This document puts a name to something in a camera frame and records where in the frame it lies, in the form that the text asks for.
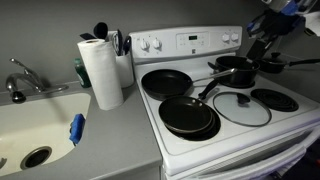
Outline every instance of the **sink drain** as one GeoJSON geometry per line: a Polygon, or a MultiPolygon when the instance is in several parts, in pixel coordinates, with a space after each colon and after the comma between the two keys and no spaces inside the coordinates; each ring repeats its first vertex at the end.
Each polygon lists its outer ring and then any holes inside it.
{"type": "Polygon", "coordinates": [[[52,149],[49,146],[39,147],[29,153],[21,162],[21,169],[28,169],[44,163],[51,155],[52,149]]]}

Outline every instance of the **faucet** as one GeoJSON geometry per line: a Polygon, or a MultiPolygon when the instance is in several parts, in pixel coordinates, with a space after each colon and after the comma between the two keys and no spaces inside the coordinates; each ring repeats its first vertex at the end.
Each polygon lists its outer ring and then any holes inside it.
{"type": "Polygon", "coordinates": [[[23,103],[27,99],[24,93],[22,93],[22,91],[19,91],[19,88],[17,86],[18,80],[23,81],[33,89],[34,93],[30,95],[37,94],[37,93],[52,93],[52,92],[61,91],[68,88],[68,86],[66,85],[46,88],[43,85],[41,79],[39,78],[36,72],[31,70],[27,66],[23,65],[17,59],[11,58],[9,61],[24,68],[24,74],[13,73],[13,74],[10,74],[6,80],[6,88],[10,92],[12,101],[14,103],[23,103]]]}

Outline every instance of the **blue sponge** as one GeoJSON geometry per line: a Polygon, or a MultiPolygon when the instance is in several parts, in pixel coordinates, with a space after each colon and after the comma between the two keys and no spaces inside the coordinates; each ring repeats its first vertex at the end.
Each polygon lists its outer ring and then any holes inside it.
{"type": "Polygon", "coordinates": [[[82,114],[77,114],[73,119],[69,139],[75,144],[78,144],[82,137],[85,121],[82,114]]]}

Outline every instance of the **dish soap bottle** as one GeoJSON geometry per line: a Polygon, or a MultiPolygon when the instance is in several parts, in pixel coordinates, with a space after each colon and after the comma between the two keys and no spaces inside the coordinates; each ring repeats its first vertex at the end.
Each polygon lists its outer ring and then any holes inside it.
{"type": "Polygon", "coordinates": [[[75,69],[78,74],[80,84],[83,88],[91,87],[91,82],[86,71],[86,67],[81,62],[80,58],[74,59],[75,69]]]}

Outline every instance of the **frying pan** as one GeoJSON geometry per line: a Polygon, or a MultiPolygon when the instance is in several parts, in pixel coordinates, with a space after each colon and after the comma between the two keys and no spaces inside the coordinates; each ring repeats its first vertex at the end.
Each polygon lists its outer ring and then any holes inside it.
{"type": "Polygon", "coordinates": [[[152,98],[163,101],[173,96],[184,95],[194,82],[217,78],[235,73],[237,69],[229,69],[205,78],[192,79],[185,73],[172,70],[160,69],[147,73],[141,79],[141,84],[145,92],[152,98]]]}
{"type": "Polygon", "coordinates": [[[285,68],[286,65],[295,66],[299,64],[314,64],[314,63],[320,62],[320,59],[306,59],[306,60],[301,60],[296,62],[287,62],[287,61],[278,59],[278,56],[280,56],[280,53],[278,52],[271,53],[271,56],[272,56],[271,59],[258,60],[261,71],[278,74],[282,72],[282,70],[285,68]]]}
{"type": "Polygon", "coordinates": [[[188,96],[175,96],[160,104],[159,115],[165,126],[171,131],[190,134],[204,130],[215,122],[211,109],[201,100],[218,84],[211,81],[199,94],[199,99],[188,96]]]}

